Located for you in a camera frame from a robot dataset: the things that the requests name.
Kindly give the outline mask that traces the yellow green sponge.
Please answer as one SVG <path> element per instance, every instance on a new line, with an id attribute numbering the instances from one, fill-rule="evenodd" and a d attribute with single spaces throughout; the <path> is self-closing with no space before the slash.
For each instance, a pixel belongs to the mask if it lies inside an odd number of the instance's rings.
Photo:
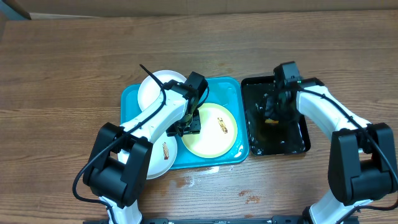
<path id="1" fill-rule="evenodd" d="M 273 119 L 269 119 L 269 118 L 265 119 L 264 122 L 265 122 L 266 124 L 278 124 L 278 123 L 279 123 L 278 120 L 273 120 Z"/>

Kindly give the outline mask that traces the yellow plate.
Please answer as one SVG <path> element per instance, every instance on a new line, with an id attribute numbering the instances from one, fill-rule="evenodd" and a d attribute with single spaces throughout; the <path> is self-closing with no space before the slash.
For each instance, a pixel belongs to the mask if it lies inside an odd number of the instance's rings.
<path id="1" fill-rule="evenodd" d="M 199 134 L 182 137 L 185 147 L 202 158 L 216 158 L 226 154 L 234 145 L 238 126 L 232 113 L 215 103 L 199 107 L 201 130 Z"/>

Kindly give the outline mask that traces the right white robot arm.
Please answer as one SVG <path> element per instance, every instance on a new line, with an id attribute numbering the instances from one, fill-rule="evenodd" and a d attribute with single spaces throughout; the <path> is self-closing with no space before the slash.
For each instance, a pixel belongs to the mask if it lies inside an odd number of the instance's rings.
<path id="1" fill-rule="evenodd" d="M 297 113 L 310 118 L 329 138 L 329 191 L 303 211 L 303 223 L 357 223 L 352 214 L 375 207 L 373 201 L 397 192 L 394 134 L 386 123 L 372 124 L 343 106 L 317 78 L 275 78 L 265 96 L 265 114 L 290 120 Z"/>

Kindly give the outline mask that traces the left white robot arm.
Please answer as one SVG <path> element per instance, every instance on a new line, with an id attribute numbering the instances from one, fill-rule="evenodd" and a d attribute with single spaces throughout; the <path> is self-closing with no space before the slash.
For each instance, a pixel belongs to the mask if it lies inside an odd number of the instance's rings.
<path id="1" fill-rule="evenodd" d="M 75 179 L 83 180 L 99 197 L 95 202 L 106 207 L 109 223 L 142 223 L 137 199 L 147 179 L 153 145 L 163 133 L 199 132 L 190 126 L 207 86 L 171 80 L 160 86 L 158 99 L 134 119 L 101 127 L 90 158 Z"/>

